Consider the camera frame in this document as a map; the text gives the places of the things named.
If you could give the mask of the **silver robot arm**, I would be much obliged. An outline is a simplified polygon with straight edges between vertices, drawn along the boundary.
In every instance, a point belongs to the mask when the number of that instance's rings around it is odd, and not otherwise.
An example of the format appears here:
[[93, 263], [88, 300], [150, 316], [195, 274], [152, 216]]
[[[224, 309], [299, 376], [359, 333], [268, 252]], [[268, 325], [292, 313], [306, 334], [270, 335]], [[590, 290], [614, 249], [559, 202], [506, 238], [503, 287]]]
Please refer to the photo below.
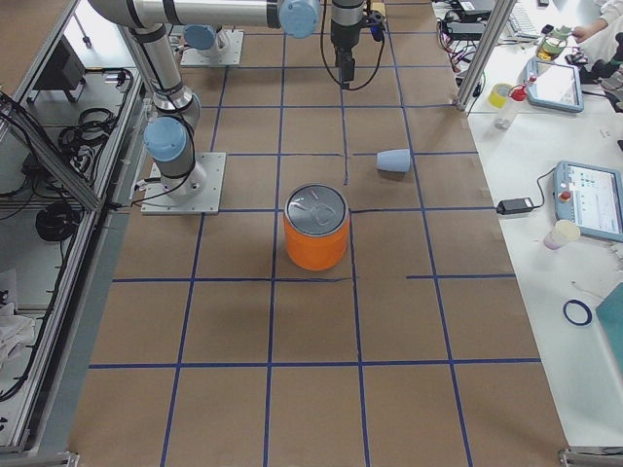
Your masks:
[[[320, 23], [317, 1], [92, 1], [91, 6], [129, 36], [127, 42], [134, 46], [133, 57], [162, 114], [198, 107], [193, 93], [184, 85], [166, 37], [169, 24], [250, 25], [281, 29], [291, 37], [306, 38]], [[369, 1], [331, 3], [331, 42], [338, 68], [335, 81], [344, 90], [354, 80], [352, 49], [371, 18]]]
[[207, 56], [223, 54], [230, 47], [221, 23], [187, 24], [183, 28], [183, 36], [191, 49]]

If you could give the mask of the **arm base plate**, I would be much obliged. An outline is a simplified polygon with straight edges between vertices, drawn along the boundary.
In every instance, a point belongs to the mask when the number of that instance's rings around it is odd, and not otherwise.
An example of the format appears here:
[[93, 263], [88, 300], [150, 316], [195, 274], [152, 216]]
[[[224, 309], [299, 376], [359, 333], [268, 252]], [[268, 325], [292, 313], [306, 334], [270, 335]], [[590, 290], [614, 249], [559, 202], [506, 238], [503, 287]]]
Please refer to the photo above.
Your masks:
[[196, 164], [184, 184], [173, 191], [183, 178], [174, 182], [166, 177], [161, 180], [161, 173], [153, 162], [151, 177], [158, 178], [146, 189], [146, 201], [141, 203], [140, 211], [144, 215], [195, 215], [217, 214], [223, 188], [226, 167], [225, 153], [196, 153]]
[[242, 30], [223, 29], [216, 36], [211, 48], [205, 50], [186, 48], [181, 56], [181, 66], [194, 68], [238, 66], [243, 38]]

